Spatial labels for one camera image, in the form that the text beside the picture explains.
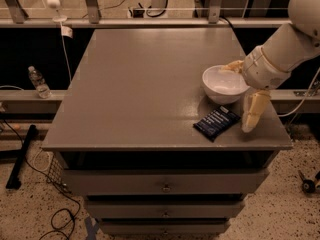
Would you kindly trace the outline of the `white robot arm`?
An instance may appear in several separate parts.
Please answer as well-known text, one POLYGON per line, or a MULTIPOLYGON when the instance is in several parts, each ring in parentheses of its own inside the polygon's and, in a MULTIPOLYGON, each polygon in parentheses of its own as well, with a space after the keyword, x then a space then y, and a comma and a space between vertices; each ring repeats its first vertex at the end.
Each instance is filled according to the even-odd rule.
POLYGON ((281 25, 263 44, 243 60, 230 62, 222 70, 242 75, 254 89, 243 104, 242 130, 251 132, 277 89, 303 62, 320 54, 320 0, 289 0, 289 23, 281 25))

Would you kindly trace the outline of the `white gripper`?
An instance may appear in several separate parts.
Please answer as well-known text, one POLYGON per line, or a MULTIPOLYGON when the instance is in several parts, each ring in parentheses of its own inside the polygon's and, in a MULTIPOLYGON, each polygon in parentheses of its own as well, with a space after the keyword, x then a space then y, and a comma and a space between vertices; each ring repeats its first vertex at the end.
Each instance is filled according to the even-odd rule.
POLYGON ((236 60, 223 65, 221 71, 241 73, 248 86, 255 89, 245 94, 243 100, 242 131, 251 132, 258 124, 260 117, 270 103, 270 91, 277 89, 290 76, 269 63, 262 47, 256 46, 243 60, 236 60))

